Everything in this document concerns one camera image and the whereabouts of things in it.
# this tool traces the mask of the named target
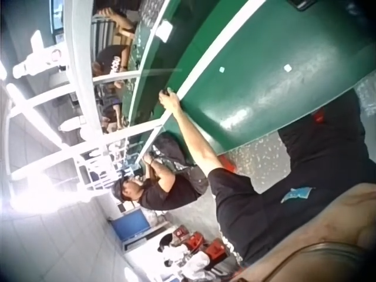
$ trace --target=black cap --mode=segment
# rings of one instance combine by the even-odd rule
[[[128,176],[123,175],[112,186],[113,196],[122,203],[124,203],[125,201],[129,201],[129,199],[123,195],[123,184],[124,182],[128,181],[128,179],[129,179]]]

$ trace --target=hand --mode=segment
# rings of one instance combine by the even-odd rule
[[[150,165],[152,164],[153,157],[150,153],[146,153],[145,155],[143,155],[142,160],[144,163]]]
[[[98,14],[107,18],[113,18],[115,16],[115,13],[111,8],[104,8],[98,11]]]
[[[123,126],[123,124],[121,122],[117,123],[117,129],[118,130],[124,129],[124,126]]]
[[[125,83],[124,83],[124,81],[122,81],[122,80],[118,80],[118,81],[115,81],[115,82],[113,83],[113,85],[114,85],[116,88],[121,89],[121,88],[124,87]]]
[[[169,93],[169,96],[164,94],[163,91],[159,92],[159,102],[166,110],[175,114],[182,109],[180,107],[180,100],[171,88],[167,88],[167,92]]]

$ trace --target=white shirt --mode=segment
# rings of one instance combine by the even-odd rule
[[[203,251],[194,254],[189,261],[182,267],[182,273],[191,280],[202,279],[207,276],[204,268],[210,263],[209,256]]]
[[[81,127],[80,136],[85,141],[91,141],[97,137],[89,125],[83,125]]]
[[[163,249],[163,255],[166,259],[176,262],[182,260],[185,255],[189,254],[189,250],[186,245],[181,244],[178,247],[165,247]]]

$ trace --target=window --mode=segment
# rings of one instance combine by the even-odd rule
[[[64,41],[63,10],[64,0],[50,0],[51,33],[56,44]]]

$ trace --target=ceiling light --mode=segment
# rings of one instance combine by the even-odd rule
[[[33,53],[37,53],[44,49],[41,31],[37,30],[30,39],[31,48]]]
[[[169,21],[164,19],[158,26],[155,35],[158,36],[164,43],[166,43],[170,36],[171,31],[172,31],[172,24],[170,24]]]
[[[25,97],[13,83],[8,84],[6,89],[14,104],[21,108],[23,115],[25,115],[25,117],[36,129],[38,129],[52,143],[57,145],[57,147],[61,149],[68,147],[67,144],[62,142],[60,136],[51,129],[42,116],[34,108],[28,107]]]
[[[0,61],[0,79],[5,80],[6,76],[7,76],[6,69],[5,69],[4,65],[2,64],[2,62]]]

